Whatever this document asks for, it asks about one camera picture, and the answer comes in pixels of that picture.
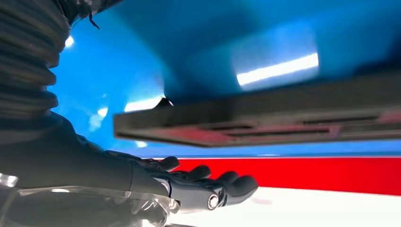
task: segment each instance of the glove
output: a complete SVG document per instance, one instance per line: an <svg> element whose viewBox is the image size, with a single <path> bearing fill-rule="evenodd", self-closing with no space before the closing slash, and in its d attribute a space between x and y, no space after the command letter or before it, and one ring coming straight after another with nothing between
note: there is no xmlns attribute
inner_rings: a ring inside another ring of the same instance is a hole
<svg viewBox="0 0 401 227"><path fill-rule="evenodd" d="M253 177L239 176L232 171L222 174L216 180L209 178L211 171L207 166L198 166L189 172L173 171L179 166L179 161L175 157L158 161L122 153L119 155L144 167L166 188L169 197L180 203L180 211L184 213L239 204L248 199L258 188Z"/></svg>

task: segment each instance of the finger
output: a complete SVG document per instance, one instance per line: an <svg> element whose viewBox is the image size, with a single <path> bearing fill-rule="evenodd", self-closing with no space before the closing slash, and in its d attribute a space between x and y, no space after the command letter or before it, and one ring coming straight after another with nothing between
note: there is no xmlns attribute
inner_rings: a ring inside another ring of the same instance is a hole
<svg viewBox="0 0 401 227"><path fill-rule="evenodd" d="M207 166L197 166L188 173L188 181L198 181L204 178L209 178L211 171Z"/></svg>
<svg viewBox="0 0 401 227"><path fill-rule="evenodd" d="M178 159L176 157L166 157L165 159L160 161L160 166L168 172L174 170L179 165L180 165L180 162L178 161Z"/></svg>
<svg viewBox="0 0 401 227"><path fill-rule="evenodd" d="M242 196L253 193L258 188L258 183L251 176L241 176L232 183L232 186L233 191L230 194L232 196Z"/></svg>
<svg viewBox="0 0 401 227"><path fill-rule="evenodd" d="M219 178L217 178L217 181L222 184L231 184L238 178L239 175L236 172L230 171L223 173Z"/></svg>

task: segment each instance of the blue car body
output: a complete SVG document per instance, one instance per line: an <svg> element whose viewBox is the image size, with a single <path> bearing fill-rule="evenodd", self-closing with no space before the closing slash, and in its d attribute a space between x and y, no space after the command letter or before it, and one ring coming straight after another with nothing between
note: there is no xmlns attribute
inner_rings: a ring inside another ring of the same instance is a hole
<svg viewBox="0 0 401 227"><path fill-rule="evenodd" d="M94 21L100 30L86 19L73 25L50 90L60 103L54 111L105 149L141 157L401 154L399 140L191 148L116 139L112 122L114 114L152 108L163 96L175 105L214 100L348 78L396 61L400 1L125 0ZM243 82L250 73L255 79Z"/></svg>

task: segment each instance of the clear plastic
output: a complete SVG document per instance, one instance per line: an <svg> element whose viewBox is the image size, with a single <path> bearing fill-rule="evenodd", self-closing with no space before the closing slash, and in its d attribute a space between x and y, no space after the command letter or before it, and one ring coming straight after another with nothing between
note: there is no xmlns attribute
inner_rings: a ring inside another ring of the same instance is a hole
<svg viewBox="0 0 401 227"><path fill-rule="evenodd" d="M3 227L4 217L13 199L17 195L15 185L18 177L0 173L0 227Z"/></svg>
<svg viewBox="0 0 401 227"><path fill-rule="evenodd" d="M180 208L168 197L101 188L14 188L14 192L7 198L1 227L164 227Z"/></svg>

